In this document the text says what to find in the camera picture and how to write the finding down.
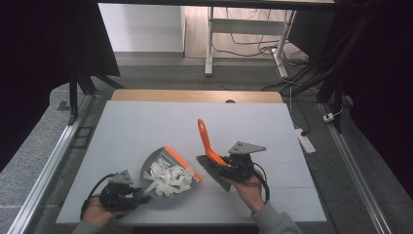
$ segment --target wall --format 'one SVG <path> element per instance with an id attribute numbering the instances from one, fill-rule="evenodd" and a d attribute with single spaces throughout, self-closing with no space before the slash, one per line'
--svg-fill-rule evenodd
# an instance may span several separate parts
<path id="1" fill-rule="evenodd" d="M 99 9 L 114 52 L 183 52 L 182 7 L 99 4 Z"/>

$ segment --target hand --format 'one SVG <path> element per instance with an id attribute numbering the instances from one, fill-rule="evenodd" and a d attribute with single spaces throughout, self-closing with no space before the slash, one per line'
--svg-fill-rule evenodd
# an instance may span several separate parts
<path id="1" fill-rule="evenodd" d="M 241 199 L 253 213 L 257 213 L 265 207 L 261 197 L 262 184 L 255 175 L 243 182 L 236 182 L 228 178 L 224 179 L 237 189 Z"/>
<path id="2" fill-rule="evenodd" d="M 130 211 L 111 212 L 101 205 L 98 196 L 93 196 L 83 214 L 83 220 L 99 229 L 103 229 L 115 216 L 129 213 Z"/>

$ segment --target white tabletop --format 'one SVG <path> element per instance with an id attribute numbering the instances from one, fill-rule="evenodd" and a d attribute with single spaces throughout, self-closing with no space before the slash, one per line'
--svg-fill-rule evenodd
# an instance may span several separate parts
<path id="1" fill-rule="evenodd" d="M 57 223 L 77 223 L 83 201 L 110 173 L 127 169 L 139 186 L 145 159 L 169 145 L 203 178 L 188 193 L 152 200 L 117 220 L 125 225 L 252 223 L 236 191 L 222 189 L 196 160 L 204 155 L 197 120 L 203 118 L 211 147 L 220 155 L 238 140 L 267 147 L 252 153 L 268 177 L 271 203 L 294 221 L 326 221 L 285 104 L 108 101 Z M 103 182 L 96 192 L 100 192 Z"/>

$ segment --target black curtain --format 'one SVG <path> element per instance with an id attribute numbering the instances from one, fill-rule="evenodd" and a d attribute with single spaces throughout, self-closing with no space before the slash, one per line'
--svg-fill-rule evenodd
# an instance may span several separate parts
<path id="1" fill-rule="evenodd" d="M 0 2 L 0 170 L 74 67 L 89 76 L 120 75 L 96 3 Z"/>
<path id="2" fill-rule="evenodd" d="M 382 2 L 349 56 L 344 86 L 356 125 L 413 198 L 412 14 L 407 0 Z"/>

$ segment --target orange handle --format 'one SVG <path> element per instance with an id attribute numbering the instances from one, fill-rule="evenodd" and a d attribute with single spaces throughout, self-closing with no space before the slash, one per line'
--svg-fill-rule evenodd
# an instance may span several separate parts
<path id="1" fill-rule="evenodd" d="M 200 135 L 201 139 L 203 140 L 204 148 L 206 149 L 206 156 L 212 160 L 213 162 L 222 165 L 222 166 L 227 166 L 227 164 L 222 160 L 221 157 L 215 151 L 212 150 L 210 147 L 209 143 L 209 137 L 207 135 L 207 127 L 204 124 L 203 119 L 198 119 L 198 129 L 200 130 Z"/>

